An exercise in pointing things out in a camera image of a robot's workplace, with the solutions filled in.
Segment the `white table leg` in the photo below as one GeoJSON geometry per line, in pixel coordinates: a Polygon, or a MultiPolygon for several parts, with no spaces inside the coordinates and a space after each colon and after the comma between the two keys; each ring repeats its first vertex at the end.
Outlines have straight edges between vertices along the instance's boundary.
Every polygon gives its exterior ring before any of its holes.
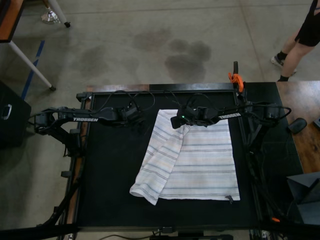
{"type": "Polygon", "coordinates": [[[64,13],[62,12],[59,4],[57,3],[56,0],[48,0],[50,6],[53,8],[53,11],[55,12],[55,14],[58,16],[60,22],[64,23],[64,25],[69,28],[70,27],[70,22],[67,21],[64,13]]]}
{"type": "Polygon", "coordinates": [[[56,88],[42,75],[42,73],[36,68],[35,65],[27,58],[27,56],[15,45],[13,41],[9,42],[9,46],[12,50],[18,54],[18,56],[39,76],[39,78],[50,88],[51,91],[55,91],[56,88]]]}

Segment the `white towel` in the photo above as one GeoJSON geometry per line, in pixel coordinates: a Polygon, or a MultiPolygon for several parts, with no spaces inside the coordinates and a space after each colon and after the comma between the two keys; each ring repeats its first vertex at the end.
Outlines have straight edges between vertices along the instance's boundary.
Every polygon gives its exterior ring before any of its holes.
{"type": "Polygon", "coordinates": [[[228,120],[173,129],[177,110],[159,110],[130,193],[162,199],[240,200],[228,120]]]}

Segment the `sneaker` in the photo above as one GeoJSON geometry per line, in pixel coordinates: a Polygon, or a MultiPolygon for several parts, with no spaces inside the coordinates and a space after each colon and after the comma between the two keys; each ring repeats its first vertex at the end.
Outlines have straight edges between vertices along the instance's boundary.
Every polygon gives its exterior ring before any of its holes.
{"type": "MultiPolygon", "coordinates": [[[[271,58],[271,63],[273,63],[274,65],[282,69],[284,67],[285,60],[279,60],[277,55],[275,55],[271,58]]],[[[292,75],[296,74],[296,72],[297,72],[297,69],[294,69],[292,75]]]]}

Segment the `person's leg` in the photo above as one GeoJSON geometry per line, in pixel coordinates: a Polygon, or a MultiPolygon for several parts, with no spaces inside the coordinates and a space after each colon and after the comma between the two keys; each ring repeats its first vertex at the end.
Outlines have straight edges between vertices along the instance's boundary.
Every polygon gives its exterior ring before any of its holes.
{"type": "Polygon", "coordinates": [[[283,68],[284,62],[285,62],[285,59],[286,59],[288,53],[294,48],[294,46],[297,43],[295,40],[296,40],[296,37],[297,37],[299,31],[300,31],[300,29],[297,30],[292,36],[290,36],[287,39],[287,41],[285,42],[281,51],[277,55],[275,55],[271,58],[271,62],[274,65],[278,66],[279,68],[283,68]]]}
{"type": "Polygon", "coordinates": [[[288,38],[288,40],[285,42],[283,48],[281,49],[281,52],[283,52],[284,54],[288,54],[290,53],[290,51],[294,48],[294,46],[296,45],[296,37],[299,33],[300,29],[298,31],[296,31],[292,36],[290,36],[288,38]]]}
{"type": "Polygon", "coordinates": [[[293,49],[286,56],[284,65],[281,72],[282,81],[287,81],[292,75],[295,68],[298,66],[301,59],[308,53],[310,53],[315,47],[306,46],[300,43],[296,43],[293,49]]]}

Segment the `blue tape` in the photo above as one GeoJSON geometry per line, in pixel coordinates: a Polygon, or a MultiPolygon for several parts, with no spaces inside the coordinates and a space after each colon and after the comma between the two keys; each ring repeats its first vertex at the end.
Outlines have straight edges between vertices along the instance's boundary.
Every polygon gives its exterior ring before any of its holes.
{"type": "Polygon", "coordinates": [[[40,57],[42,49],[44,48],[44,45],[45,45],[45,40],[42,40],[38,48],[38,52],[36,53],[36,57],[40,57]]]}
{"type": "MultiPolygon", "coordinates": [[[[44,49],[44,45],[45,45],[45,40],[42,40],[41,43],[40,43],[40,46],[38,48],[38,51],[36,52],[36,57],[37,58],[40,57],[40,55],[42,53],[42,50],[44,49]]],[[[36,67],[38,65],[38,62],[39,62],[39,59],[34,61],[33,65],[36,67]]],[[[27,92],[28,92],[28,89],[30,87],[30,84],[31,84],[31,81],[32,81],[33,77],[34,77],[34,71],[30,70],[28,78],[26,79],[26,83],[24,85],[24,88],[23,88],[23,91],[22,91],[22,94],[21,94],[21,98],[23,100],[25,100],[25,98],[27,96],[27,92]]]]}
{"type": "MultiPolygon", "coordinates": [[[[37,66],[38,65],[38,62],[39,62],[39,59],[35,60],[35,62],[33,63],[34,66],[37,66]]],[[[25,100],[26,98],[26,95],[27,95],[27,92],[28,92],[28,89],[30,87],[30,84],[31,84],[31,80],[34,76],[34,71],[30,71],[29,75],[28,75],[28,78],[26,79],[26,83],[24,85],[24,88],[23,88],[23,91],[22,91],[22,94],[21,94],[21,98],[23,100],[25,100]]]]}

